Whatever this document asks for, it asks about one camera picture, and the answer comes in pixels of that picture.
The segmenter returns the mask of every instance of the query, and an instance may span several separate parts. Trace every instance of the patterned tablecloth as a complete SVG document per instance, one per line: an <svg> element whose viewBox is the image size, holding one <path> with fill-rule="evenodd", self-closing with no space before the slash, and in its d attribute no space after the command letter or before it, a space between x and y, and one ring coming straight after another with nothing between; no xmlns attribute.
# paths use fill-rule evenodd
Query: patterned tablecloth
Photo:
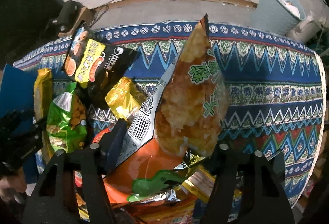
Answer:
<svg viewBox="0 0 329 224"><path fill-rule="evenodd" d="M196 22L167 22L96 30L100 41L136 49L141 54L127 70L146 92L184 45ZM318 157L325 110L322 62L304 45L249 28L210 24L210 41L226 78L231 106L219 140L239 151L261 150L266 157L285 155L285 192L293 206ZM31 52L14 66L31 73L49 67L54 93L67 76L61 71L70 38L58 39ZM91 106L89 121L97 134L115 123L111 111Z"/></svg>

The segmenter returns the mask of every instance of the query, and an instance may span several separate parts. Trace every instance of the blue trash can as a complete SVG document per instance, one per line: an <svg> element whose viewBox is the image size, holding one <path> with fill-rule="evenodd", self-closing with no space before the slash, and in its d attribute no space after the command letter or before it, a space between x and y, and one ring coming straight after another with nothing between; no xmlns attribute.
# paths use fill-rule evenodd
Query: blue trash can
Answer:
<svg viewBox="0 0 329 224"><path fill-rule="evenodd" d="M300 17L288 10L280 0L259 0L258 6L251 16L251 27L280 36L305 20L305 12L298 0L288 0L297 7Z"/></svg>

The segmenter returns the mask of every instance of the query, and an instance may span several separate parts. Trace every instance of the zigzag pattern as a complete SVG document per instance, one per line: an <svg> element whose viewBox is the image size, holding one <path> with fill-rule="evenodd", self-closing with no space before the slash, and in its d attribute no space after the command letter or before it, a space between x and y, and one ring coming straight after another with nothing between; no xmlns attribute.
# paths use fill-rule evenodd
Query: zigzag pattern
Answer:
<svg viewBox="0 0 329 224"><path fill-rule="evenodd" d="M102 110L100 108L95 108L93 105L88 109L88 116L93 120L109 121L111 123L116 122L116 118L110 109Z"/></svg>
<svg viewBox="0 0 329 224"><path fill-rule="evenodd" d="M285 192L288 194L288 197L295 195L297 196L300 194L300 190L302 190L306 184L308 174L309 172L303 174L302 176L298 176L295 181L291 179L287 182L285 185Z"/></svg>
<svg viewBox="0 0 329 224"><path fill-rule="evenodd" d="M311 119L322 117L323 105L322 99L319 105L310 105L305 107L305 103L301 103L299 108L296 106L296 109L292 111L289 107L285 113L281 109L274 113L274 110L270 108L268 113L264 112L264 109L257 111L257 114L252 114L247 111L246 113L240 111L232 111L233 113L228 112L226 114L225 120L223 121L223 129L240 129L240 128L251 128L251 127L261 127L261 126L271 126L278 125L283 123L289 123L291 121L301 121L304 119Z"/></svg>
<svg viewBox="0 0 329 224"><path fill-rule="evenodd" d="M135 48L139 53L139 57L128 68L126 76L136 78L160 78L165 70L168 68L172 60L177 56L177 52L184 44L185 40L170 40L165 45L161 41L147 41L135 44L129 44L130 48ZM220 44L230 43L229 51L223 52L223 46ZM305 53L296 53L293 50L285 51L282 54L282 48L275 46L265 46L258 44L251 44L245 53L241 53L242 43L234 41L214 41L213 51L219 61L219 65L223 71L224 77L233 80L234 77L241 77L244 74L244 78L248 75L244 73L244 69L248 67L248 73L255 80L264 80L264 75L267 73L272 74L274 81L286 80L286 76L304 78L304 82L316 82L314 77L320 78L319 69L314 60L314 55ZM264 47L262 54L255 51L255 47ZM268 47L274 50L273 53L269 53ZM54 76L57 78L64 78L65 74L61 71L65 54L45 56L42 58L41 67L50 67L54 70ZM296 73L297 66L300 67L299 73Z"/></svg>
<svg viewBox="0 0 329 224"><path fill-rule="evenodd" d="M322 118L305 119L302 121L283 123L280 125L262 126L260 128L241 128L241 129L224 129L220 133L218 139L224 140L229 137L235 140L238 137L248 138L248 137L260 137L262 135L270 135L274 133L282 133L291 131L294 129L301 129L303 127L319 125L322 122Z"/></svg>
<svg viewBox="0 0 329 224"><path fill-rule="evenodd" d="M320 127L319 124L260 137L238 137L234 140L225 138L224 140L219 139L219 141L227 143L239 152L253 153L255 150L260 150L266 157L281 150L284 153L286 166L295 165L296 163L300 165L315 156ZM300 174L310 166L311 163L308 163L300 171L298 169L295 172L291 170L288 177L294 176L296 173Z"/></svg>
<svg viewBox="0 0 329 224"><path fill-rule="evenodd" d="M88 119L88 122L93 127L93 135L96 136L98 133L100 133L102 130L110 127L113 125L110 122L107 121L100 121L100 120L94 120L94 119Z"/></svg>
<svg viewBox="0 0 329 224"><path fill-rule="evenodd" d="M229 53L223 53L223 50L220 47L220 45L222 45L224 43L231 44ZM249 49L247 49L246 53L244 53L243 56L241 56L241 52L240 52L241 50L239 49L239 47L237 47L237 44L239 44L239 46L241 44L244 44L244 47L246 47L246 45L248 45L247 47ZM260 57L257 57L257 55L255 53L255 47L264 48L262 50L263 53ZM268 50L269 47L271 47L275 51L274 55L273 55L273 53L269 54L269 50ZM269 72L272 73L273 68L276 66L275 65L276 60L279 64L281 73L284 72L288 60L290 61L290 68L292 71L292 75L294 75L294 73L295 73L297 64L299 64L301 75L304 74L304 71L305 71L304 68L306 68L307 75L309 76L311 64L312 64L312 67L313 67L316 75L318 74L318 71L319 71L319 69L317 67L316 59L313 58L313 55L311 58L310 58L310 55L308 55L308 58L310 58L312 60L312 62L310 62L310 60L309 60L308 64L307 64L307 61L304 60L306 54L301 55L302 60L300 59L299 54L297 54L297 56L295 58L292 58L291 57L292 50L285 51L284 54L279 54L279 51L282 51L282 48L276 47L276 46L266 46L266 45L248 44L248 43L236 43L235 41L220 41L220 42L215 41L215 43L213 44L213 51L215 53L217 53L219 63L221 65L221 67L223 68L223 70L227 70L232 58L236 58L237 56L239 56L239 58L237 58L237 60L239 61L238 64L239 64L240 71L242 71L244 69L244 67L247 63L247 60L249 58L253 60L253 62L255 64L255 69L257 72L261 69L262 64L265 62L269 69Z"/></svg>

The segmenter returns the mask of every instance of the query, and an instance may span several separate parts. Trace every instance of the snack bag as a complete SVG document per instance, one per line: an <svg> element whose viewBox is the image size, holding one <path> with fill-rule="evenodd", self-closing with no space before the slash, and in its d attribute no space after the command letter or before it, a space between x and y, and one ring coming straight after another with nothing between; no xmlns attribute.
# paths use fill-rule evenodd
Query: snack bag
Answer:
<svg viewBox="0 0 329 224"><path fill-rule="evenodd" d="M195 202L196 197L189 193L184 200L167 201L159 204L143 201L139 204L130 204L124 209L136 219L141 220L140 223L192 224Z"/></svg>
<svg viewBox="0 0 329 224"><path fill-rule="evenodd" d="M95 106L108 109L104 97L122 78L133 62L136 51L93 39L86 23L75 31L68 49L63 71L88 94Z"/></svg>
<svg viewBox="0 0 329 224"><path fill-rule="evenodd" d="M127 203L184 182L193 173L180 169L188 148L199 160L212 154L229 98L208 29L206 15L139 108L118 167L104 179L110 202Z"/></svg>
<svg viewBox="0 0 329 224"><path fill-rule="evenodd" d="M87 135L86 108L75 93L76 87L76 82L70 83L49 108L47 132L55 151L63 149L70 153L84 145Z"/></svg>
<svg viewBox="0 0 329 224"><path fill-rule="evenodd" d="M216 176L209 174L209 172L202 165L199 165L195 173L184 181L181 186L207 204L211 192L213 191L215 180ZM238 199L241 196L242 192L236 188L234 190L233 199Z"/></svg>
<svg viewBox="0 0 329 224"><path fill-rule="evenodd" d="M98 133L94 137L93 142L100 142L100 140L103 138L103 135L106 133L110 133L112 131L113 127L114 127L114 125L102 130L100 133ZM182 158L181 163L177 167L175 167L172 171L175 172L177 174L177 176L180 176L181 180L183 180L185 177L188 177L193 173L195 168L198 166L198 164L202 160L203 160L202 157L193 154L192 151L187 151L185 153L184 157ZM78 187L82 187L83 182L82 182L82 175L81 175L80 171L75 171L75 184ZM111 189L111 184L109 184L106 179L104 179L104 185L105 185L106 189L107 188L109 190ZM177 198L179 198L178 201L180 201L182 199L181 195L179 195L179 197L177 195L178 193L180 193L180 194L182 193L182 191L179 188L176 188L175 190L173 190L173 189L171 189L171 185L163 185L162 187L165 188L164 191L165 190L168 190L168 191L165 193L161 193L160 196L165 194L164 197L169 198L170 197L169 193L171 193L171 194L174 194L175 196L177 196ZM139 194L132 194L128 197L126 194L121 194L121 195L118 195L118 197L121 197L122 199L124 199L124 203L137 202L137 201L141 201L141 200L148 200L148 202L150 202L150 200L152 198L157 199L157 201L159 200L159 198L157 196L150 197L148 195L141 196Z"/></svg>
<svg viewBox="0 0 329 224"><path fill-rule="evenodd" d="M145 95L138 91L135 84L127 77L119 80L105 97L114 116L117 119L123 118L128 124L131 124L145 100Z"/></svg>
<svg viewBox="0 0 329 224"><path fill-rule="evenodd" d="M43 68L38 70L38 77L34 82L34 113L36 121L48 115L48 110L53 100L53 81L51 69ZM42 132L43 147L38 151L44 163L47 164L54 154L49 137L46 131Z"/></svg>

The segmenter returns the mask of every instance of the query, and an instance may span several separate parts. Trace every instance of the gold foil wrapper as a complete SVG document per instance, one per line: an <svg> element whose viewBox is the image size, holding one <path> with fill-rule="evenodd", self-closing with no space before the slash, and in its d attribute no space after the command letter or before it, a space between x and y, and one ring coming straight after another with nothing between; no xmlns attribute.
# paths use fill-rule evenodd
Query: gold foil wrapper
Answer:
<svg viewBox="0 0 329 224"><path fill-rule="evenodd" d="M36 121L48 115L49 106L53 100L53 80L51 69L43 68L38 70L38 77L34 82L34 113ZM42 157L47 164L54 154L46 131L42 132L41 148Z"/></svg>
<svg viewBox="0 0 329 224"><path fill-rule="evenodd" d="M208 203L216 176L211 175L202 165L199 165L195 173L182 183L182 187L193 193L204 203ZM233 199L239 199L242 192L235 188Z"/></svg>
<svg viewBox="0 0 329 224"><path fill-rule="evenodd" d="M127 77L120 79L105 97L115 117L125 119L128 124L131 124L145 100L145 95L138 91L132 80Z"/></svg>

